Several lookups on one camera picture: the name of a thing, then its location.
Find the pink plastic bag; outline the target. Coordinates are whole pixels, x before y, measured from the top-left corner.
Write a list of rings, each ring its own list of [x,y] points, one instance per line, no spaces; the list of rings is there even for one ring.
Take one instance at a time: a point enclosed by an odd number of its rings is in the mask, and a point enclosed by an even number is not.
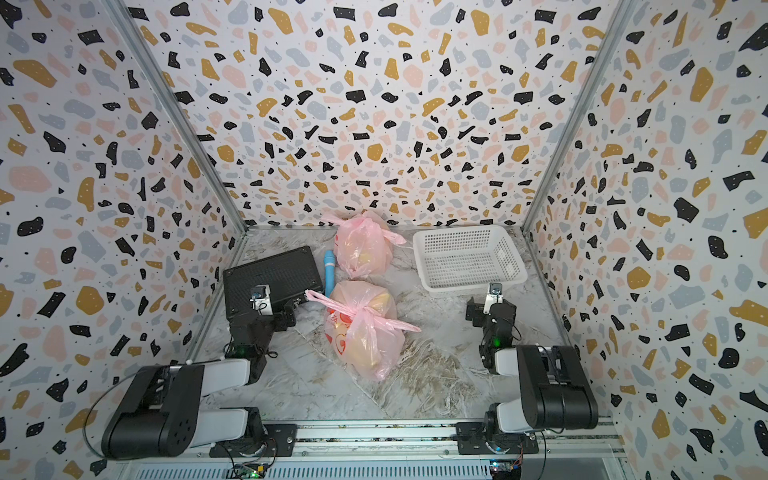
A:
[[[324,215],[322,220],[337,227],[334,254],[350,279],[384,275],[393,259],[393,247],[406,243],[402,235],[392,232],[373,212],[348,219]]]
[[[398,319],[388,289],[366,281],[341,281],[328,296],[305,294],[327,309],[325,337],[332,350],[370,381],[385,380],[400,360],[405,334],[421,331]]]

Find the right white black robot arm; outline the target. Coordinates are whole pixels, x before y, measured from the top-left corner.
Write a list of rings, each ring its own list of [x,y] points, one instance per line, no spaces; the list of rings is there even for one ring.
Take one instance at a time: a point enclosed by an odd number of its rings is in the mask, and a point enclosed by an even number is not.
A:
[[[465,320],[482,330],[478,353],[483,367],[519,385],[518,398],[495,403],[486,412],[488,434],[595,428],[599,407],[576,350],[518,343],[516,313],[516,306],[498,295],[466,305]]]

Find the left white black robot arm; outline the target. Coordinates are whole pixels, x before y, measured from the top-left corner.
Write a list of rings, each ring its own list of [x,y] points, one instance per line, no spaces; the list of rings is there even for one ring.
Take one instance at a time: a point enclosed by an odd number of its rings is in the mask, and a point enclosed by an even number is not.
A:
[[[296,323],[295,304],[275,314],[266,308],[230,325],[220,360],[140,368],[106,424],[97,453],[110,460],[177,457],[208,445],[214,455],[254,461],[292,455],[297,427],[267,425],[256,407],[204,406],[210,395],[255,384],[268,359],[272,335]]]

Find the black flat case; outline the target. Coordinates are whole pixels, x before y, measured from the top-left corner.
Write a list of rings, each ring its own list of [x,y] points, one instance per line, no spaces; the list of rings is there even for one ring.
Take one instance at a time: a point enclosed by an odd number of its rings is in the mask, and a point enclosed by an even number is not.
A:
[[[273,315],[286,306],[294,308],[307,301],[305,292],[324,291],[323,281],[309,246],[251,261],[224,272],[226,318],[256,313],[250,290],[256,285],[270,286]]]

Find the white plastic basket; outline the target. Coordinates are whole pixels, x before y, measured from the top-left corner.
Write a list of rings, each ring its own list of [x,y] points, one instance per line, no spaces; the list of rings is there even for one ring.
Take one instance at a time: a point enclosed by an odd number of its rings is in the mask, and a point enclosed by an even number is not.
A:
[[[417,272],[435,297],[483,293],[491,283],[504,289],[528,279],[512,237],[496,225],[422,230],[413,236]]]

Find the light blue cylinder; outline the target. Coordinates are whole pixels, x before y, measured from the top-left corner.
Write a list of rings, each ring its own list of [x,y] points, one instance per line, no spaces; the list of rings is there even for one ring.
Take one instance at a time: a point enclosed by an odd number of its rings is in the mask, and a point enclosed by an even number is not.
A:
[[[336,256],[332,250],[327,250],[324,254],[324,274],[325,274],[325,288],[324,294],[326,297],[330,297],[336,284],[335,270],[336,270]]]

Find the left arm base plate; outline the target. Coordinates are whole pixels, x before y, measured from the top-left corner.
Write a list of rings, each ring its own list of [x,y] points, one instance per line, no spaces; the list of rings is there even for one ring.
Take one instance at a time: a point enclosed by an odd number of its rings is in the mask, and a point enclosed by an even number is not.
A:
[[[294,423],[267,423],[254,432],[235,440],[217,442],[210,450],[211,458],[245,461],[274,457],[290,457],[297,440],[298,425]]]

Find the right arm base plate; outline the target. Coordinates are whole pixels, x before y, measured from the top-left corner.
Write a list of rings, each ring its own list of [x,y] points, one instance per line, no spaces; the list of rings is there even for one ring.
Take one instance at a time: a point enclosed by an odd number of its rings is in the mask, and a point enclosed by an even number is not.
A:
[[[485,422],[457,422],[455,433],[461,455],[530,455],[539,452],[532,435],[503,433]]]

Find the aluminium front rail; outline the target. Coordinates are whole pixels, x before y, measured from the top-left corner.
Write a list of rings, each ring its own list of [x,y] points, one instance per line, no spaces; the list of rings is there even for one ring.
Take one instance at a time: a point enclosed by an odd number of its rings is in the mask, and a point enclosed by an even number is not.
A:
[[[490,447],[478,419],[268,422],[244,454],[193,448],[122,465],[122,479],[631,479],[611,421]]]

